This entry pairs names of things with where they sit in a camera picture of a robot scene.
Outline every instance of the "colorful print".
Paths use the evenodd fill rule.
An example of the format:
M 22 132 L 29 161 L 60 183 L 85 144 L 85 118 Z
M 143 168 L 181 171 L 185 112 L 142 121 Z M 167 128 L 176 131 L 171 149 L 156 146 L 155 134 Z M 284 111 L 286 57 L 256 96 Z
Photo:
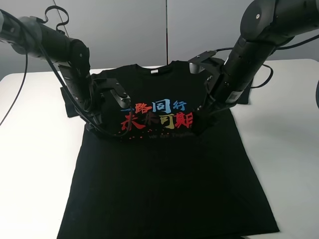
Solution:
M 187 103 L 184 101 L 175 101 L 172 104 L 172 109 L 176 112 L 172 112 L 170 103 L 171 101 L 169 99 L 164 99 L 161 101 L 152 102 L 150 105 L 146 103 L 135 104 L 135 108 L 133 108 L 134 114 L 130 130 L 132 127 L 141 130 L 146 126 L 150 128 L 152 125 L 161 125 L 163 129 L 170 130 L 179 129 L 181 127 L 191 128 L 193 123 L 193 114 L 185 113 Z M 125 116 L 125 119 L 126 120 L 121 123 L 122 130 L 127 130 L 128 128 L 130 112 Z

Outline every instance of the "black cable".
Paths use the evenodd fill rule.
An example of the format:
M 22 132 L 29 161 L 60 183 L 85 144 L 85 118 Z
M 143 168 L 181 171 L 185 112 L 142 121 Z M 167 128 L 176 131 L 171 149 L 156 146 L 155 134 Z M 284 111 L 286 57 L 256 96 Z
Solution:
M 302 45 L 305 45 L 311 41 L 314 41 L 314 40 L 317 40 L 319 38 L 319 35 L 317 36 L 314 36 L 312 38 L 309 38 L 308 40 L 305 40 L 305 41 L 302 41 L 302 42 L 299 42 L 295 45 L 291 45 L 291 46 L 284 46 L 284 47 L 279 47 L 277 50 L 288 50 L 288 49 L 292 49 L 292 48 L 295 48 L 295 47 L 298 47 L 298 46 L 302 46 Z
M 319 108 L 319 81 L 318 81 L 317 90 L 316 90 L 316 102 L 317 102 L 317 106 Z
M 252 87 L 250 87 L 251 89 L 262 88 L 263 86 L 267 85 L 267 84 L 270 82 L 271 78 L 273 77 L 273 75 L 274 75 L 274 70 L 273 70 L 273 68 L 271 68 L 270 66 L 267 66 L 267 65 L 265 65 L 265 64 L 263 64 L 263 66 L 270 69 L 270 75 L 269 75 L 269 77 L 267 78 L 267 80 L 266 80 L 264 83 L 262 83 L 262 84 L 259 85 L 259 86 L 252 86 Z
M 81 113 L 82 117 L 89 122 L 95 129 L 97 129 L 98 131 L 100 131 L 101 133 L 109 136 L 109 137 L 123 137 L 125 136 L 131 129 L 132 126 L 132 119 L 133 119 L 133 108 L 130 107 L 131 109 L 131 113 L 130 113 L 130 119 L 129 119 L 129 124 L 128 124 L 128 128 L 126 130 L 125 133 L 121 134 L 121 135 L 113 135 L 109 132 L 107 132 L 106 130 L 104 130 L 103 128 L 101 128 L 100 126 L 98 126 L 91 118 L 89 118 L 86 114 L 86 112 L 77 104 L 77 102 L 73 99 L 71 93 L 69 92 L 68 88 L 66 87 L 64 81 L 62 80 L 62 78 L 60 77 L 59 73 L 57 72 L 57 70 L 55 69 L 50 57 L 48 56 L 48 54 L 46 53 L 45 49 L 43 48 L 42 44 L 37 40 L 37 38 L 33 35 L 32 32 L 30 32 L 30 30 L 16 17 L 14 17 L 13 15 L 11 15 L 10 13 L 0 9 L 0 11 L 2 12 L 2 14 L 6 15 L 7 17 L 9 17 L 10 19 L 12 19 L 13 21 L 15 21 L 26 33 L 29 34 L 29 36 L 34 40 L 35 44 L 39 47 L 40 51 L 42 52 L 42 54 L 44 55 L 46 61 L 48 62 L 49 66 L 51 67 L 53 73 L 55 74 L 55 76 L 58 78 L 60 84 L 62 85 L 62 87 L 65 90 L 66 95 L 69 97 L 70 101 L 73 103 L 73 105 L 75 106 L 75 108 Z
M 233 48 L 232 47 L 227 47 L 227 48 L 220 48 L 220 49 L 217 49 L 215 50 L 216 52 L 219 52 L 219 51 L 230 51 L 232 50 Z
M 22 87 L 23 87 L 24 82 L 25 82 L 25 78 L 26 78 L 26 73 L 27 73 L 27 71 L 28 71 L 28 53 L 27 53 L 27 51 L 25 51 L 25 69 L 24 69 L 24 75 L 23 75 L 23 80 L 22 80 L 22 82 L 21 82 L 20 89 L 19 89 L 19 91 L 18 91 L 18 93 L 17 93 L 17 95 L 16 95 L 14 101 L 12 102 L 12 105 L 10 106 L 9 110 L 7 111 L 7 113 L 5 114 L 5 116 L 3 117 L 3 119 L 1 120 L 0 126 L 1 126 L 2 123 L 4 122 L 5 118 L 9 115 L 11 109 L 13 108 L 13 106 L 14 106 L 16 100 L 18 99 L 18 97 L 19 97 L 19 95 L 20 95 L 20 93 L 21 93 Z

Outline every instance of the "white table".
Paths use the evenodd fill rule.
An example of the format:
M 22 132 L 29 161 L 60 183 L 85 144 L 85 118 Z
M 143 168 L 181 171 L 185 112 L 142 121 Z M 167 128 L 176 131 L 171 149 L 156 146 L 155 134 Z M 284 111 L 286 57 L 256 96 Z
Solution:
M 248 156 L 282 233 L 252 239 L 317 239 L 319 229 L 319 63 L 267 62 L 271 82 L 236 106 Z M 255 85 L 269 75 L 262 68 Z M 0 119 L 23 74 L 0 82 Z M 67 202 L 84 122 L 66 116 L 53 73 L 29 73 L 16 105 L 0 127 L 0 238 L 54 239 Z

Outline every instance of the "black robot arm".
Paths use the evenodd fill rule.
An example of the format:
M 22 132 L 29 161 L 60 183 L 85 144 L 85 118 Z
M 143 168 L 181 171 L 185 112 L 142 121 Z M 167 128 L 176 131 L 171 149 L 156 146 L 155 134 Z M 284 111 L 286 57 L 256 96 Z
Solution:
M 48 7 L 67 12 L 58 6 Z M 58 66 L 64 78 L 68 96 L 80 117 L 87 122 L 88 130 L 104 131 L 101 106 L 104 94 L 111 91 L 123 108 L 131 106 L 131 99 L 116 79 L 92 79 L 90 75 L 89 48 L 78 40 L 67 37 L 63 31 L 44 25 L 48 22 L 37 17 L 21 17 L 19 20 L 0 9 L 0 41 L 11 44 L 19 54 L 49 60 Z
M 191 73 L 209 71 L 205 85 L 208 97 L 198 115 L 205 118 L 194 125 L 203 131 L 204 121 L 220 110 L 236 105 L 239 97 L 266 59 L 296 35 L 319 28 L 319 0 L 255 0 L 246 9 L 237 40 L 226 62 L 204 52 L 189 61 Z

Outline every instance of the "black t-shirt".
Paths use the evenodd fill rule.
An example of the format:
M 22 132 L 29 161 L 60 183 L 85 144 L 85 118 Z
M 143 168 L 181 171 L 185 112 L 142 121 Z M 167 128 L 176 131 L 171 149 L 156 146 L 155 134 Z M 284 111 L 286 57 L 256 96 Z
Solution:
M 138 65 L 103 71 L 132 98 L 122 139 L 84 130 L 59 239 L 210 239 L 278 232 L 230 110 L 200 136 L 193 109 L 207 73 L 187 62 L 156 71 Z M 110 94 L 107 130 L 121 134 L 130 112 Z

